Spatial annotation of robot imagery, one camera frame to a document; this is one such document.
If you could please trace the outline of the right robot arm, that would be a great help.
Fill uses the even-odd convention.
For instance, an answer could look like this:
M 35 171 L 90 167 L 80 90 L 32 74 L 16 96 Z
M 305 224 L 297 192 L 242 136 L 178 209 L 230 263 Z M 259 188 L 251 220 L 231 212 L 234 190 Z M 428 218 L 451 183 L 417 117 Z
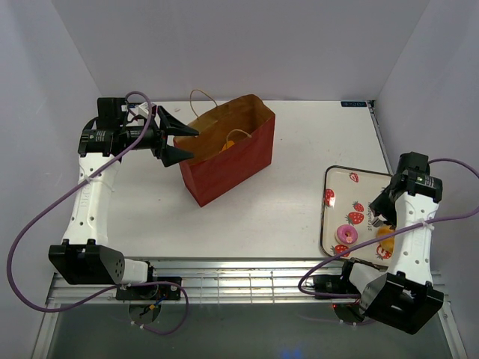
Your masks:
M 389 185 L 371 203 L 374 224 L 395 229 L 394 250 L 385 271 L 364 260 L 343 265 L 338 288 L 358 294 L 356 314 L 416 334 L 442 307 L 430 271 L 433 219 L 442 199 L 442 181 L 430 175 L 427 156 L 404 153 Z

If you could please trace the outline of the red paper bag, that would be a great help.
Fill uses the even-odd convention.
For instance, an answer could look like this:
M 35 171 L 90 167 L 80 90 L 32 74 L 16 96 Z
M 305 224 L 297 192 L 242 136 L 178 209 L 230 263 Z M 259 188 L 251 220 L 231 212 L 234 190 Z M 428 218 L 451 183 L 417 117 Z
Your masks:
M 176 136 L 173 144 L 194 154 L 180 163 L 180 171 L 185 187 L 201 207 L 272 163 L 275 113 L 254 94 L 215 104 L 189 126 L 199 135 Z M 220 152 L 227 140 L 235 145 Z

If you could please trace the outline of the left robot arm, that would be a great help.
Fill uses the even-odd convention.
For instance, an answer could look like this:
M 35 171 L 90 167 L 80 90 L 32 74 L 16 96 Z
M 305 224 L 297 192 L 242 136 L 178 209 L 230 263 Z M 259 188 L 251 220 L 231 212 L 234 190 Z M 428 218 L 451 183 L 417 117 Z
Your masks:
M 98 115 L 79 139 L 79 189 L 61 244 L 49 261 L 69 284 L 132 284 L 141 298 L 157 294 L 159 281 L 144 261 L 129 260 L 109 247 L 108 210 L 125 150 L 149 150 L 166 167 L 193 158 L 168 144 L 171 136 L 196 137 L 198 131 L 162 106 L 144 103 L 133 114 L 126 99 L 100 97 Z

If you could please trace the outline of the small fake croissant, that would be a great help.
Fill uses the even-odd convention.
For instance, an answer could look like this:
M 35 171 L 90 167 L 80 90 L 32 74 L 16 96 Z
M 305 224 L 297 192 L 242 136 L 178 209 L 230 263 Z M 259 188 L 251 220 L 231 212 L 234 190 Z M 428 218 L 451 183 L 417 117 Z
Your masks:
M 381 226 L 377 232 L 376 232 L 376 237 L 383 237 L 388 234 L 394 233 L 395 229 L 391 226 Z M 380 247 L 384 250 L 389 252 L 390 254 L 393 253 L 394 251 L 394 236 L 390 236 L 387 239 L 383 239 L 382 241 L 379 242 Z

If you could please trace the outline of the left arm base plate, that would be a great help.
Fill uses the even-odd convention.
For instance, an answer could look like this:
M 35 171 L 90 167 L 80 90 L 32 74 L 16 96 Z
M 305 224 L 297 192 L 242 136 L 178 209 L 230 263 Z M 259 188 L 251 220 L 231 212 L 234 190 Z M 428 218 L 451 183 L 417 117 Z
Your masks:
M 153 277 L 153 281 L 168 281 L 182 284 L 182 277 Z M 176 301 L 181 297 L 181 291 L 172 284 L 148 285 L 118 289 L 115 298 L 119 301 L 156 301 L 161 298 Z

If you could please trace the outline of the large fake croissant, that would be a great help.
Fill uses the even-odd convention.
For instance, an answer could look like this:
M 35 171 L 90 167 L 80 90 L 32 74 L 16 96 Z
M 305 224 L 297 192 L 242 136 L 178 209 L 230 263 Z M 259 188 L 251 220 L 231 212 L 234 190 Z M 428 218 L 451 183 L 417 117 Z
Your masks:
M 232 140 L 227 140 L 225 142 L 225 144 L 223 145 L 222 149 L 220 150 L 220 152 L 224 152 L 228 149 L 230 149 L 233 145 L 235 145 L 235 142 L 232 141 Z

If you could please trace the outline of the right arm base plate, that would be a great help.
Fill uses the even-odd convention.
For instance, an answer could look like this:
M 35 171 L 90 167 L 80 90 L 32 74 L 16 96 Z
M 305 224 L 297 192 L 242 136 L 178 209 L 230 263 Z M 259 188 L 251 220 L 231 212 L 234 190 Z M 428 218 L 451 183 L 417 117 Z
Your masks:
M 312 284 L 307 286 L 316 293 L 316 299 L 359 298 L 359 291 L 341 275 L 319 274 L 312 277 Z

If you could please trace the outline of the silver metal tongs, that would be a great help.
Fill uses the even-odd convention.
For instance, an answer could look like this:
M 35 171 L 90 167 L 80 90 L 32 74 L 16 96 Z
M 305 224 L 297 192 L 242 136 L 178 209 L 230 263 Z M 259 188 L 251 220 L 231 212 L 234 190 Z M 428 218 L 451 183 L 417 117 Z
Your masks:
M 371 225 L 373 227 L 378 228 L 378 227 L 381 227 L 382 225 L 385 224 L 386 219 L 379 211 L 376 211 L 376 210 L 372 209 L 371 213 L 373 215 L 373 218 L 371 220 Z

